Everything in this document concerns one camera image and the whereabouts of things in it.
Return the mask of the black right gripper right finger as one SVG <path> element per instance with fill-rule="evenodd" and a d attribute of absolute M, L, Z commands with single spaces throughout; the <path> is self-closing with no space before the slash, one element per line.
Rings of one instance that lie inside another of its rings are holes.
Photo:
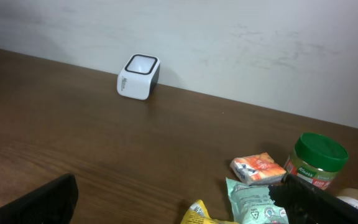
<path fill-rule="evenodd" d="M 268 187 L 270 198 L 285 209 L 289 223 L 358 224 L 358 209 L 298 176 Z"/>

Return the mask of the green lid jar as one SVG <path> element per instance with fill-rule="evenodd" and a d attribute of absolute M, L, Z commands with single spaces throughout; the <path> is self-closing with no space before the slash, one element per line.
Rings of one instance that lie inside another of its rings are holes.
<path fill-rule="evenodd" d="M 303 133 L 284 165 L 287 174 L 295 175 L 325 190 L 349 159 L 346 149 L 331 138 Z"/>

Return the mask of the yellow snack packet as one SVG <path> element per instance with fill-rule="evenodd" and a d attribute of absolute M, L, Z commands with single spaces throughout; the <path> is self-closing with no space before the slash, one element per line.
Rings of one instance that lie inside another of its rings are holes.
<path fill-rule="evenodd" d="M 184 214 L 180 224 L 238 224 L 210 217 L 202 200 L 194 202 Z"/>

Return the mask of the orange white snack packet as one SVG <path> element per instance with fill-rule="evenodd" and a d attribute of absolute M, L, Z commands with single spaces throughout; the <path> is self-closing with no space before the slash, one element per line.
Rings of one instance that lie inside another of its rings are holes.
<path fill-rule="evenodd" d="M 268 185 L 282 180 L 286 170 L 268 153 L 237 157 L 230 163 L 237 178 L 247 185 Z"/>

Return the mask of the mint green tissue packet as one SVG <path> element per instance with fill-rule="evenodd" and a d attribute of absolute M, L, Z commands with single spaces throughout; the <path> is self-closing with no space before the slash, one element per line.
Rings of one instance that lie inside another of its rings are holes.
<path fill-rule="evenodd" d="M 242 224 L 289 224 L 284 208 L 276 206 L 268 185 L 247 185 L 226 179 L 234 221 Z"/>

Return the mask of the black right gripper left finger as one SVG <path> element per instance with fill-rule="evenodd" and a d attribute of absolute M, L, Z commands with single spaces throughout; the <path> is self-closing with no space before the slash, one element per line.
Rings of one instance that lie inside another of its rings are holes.
<path fill-rule="evenodd" d="M 0 207 L 0 224 L 69 224 L 77 201 L 75 176 L 67 173 Z"/>

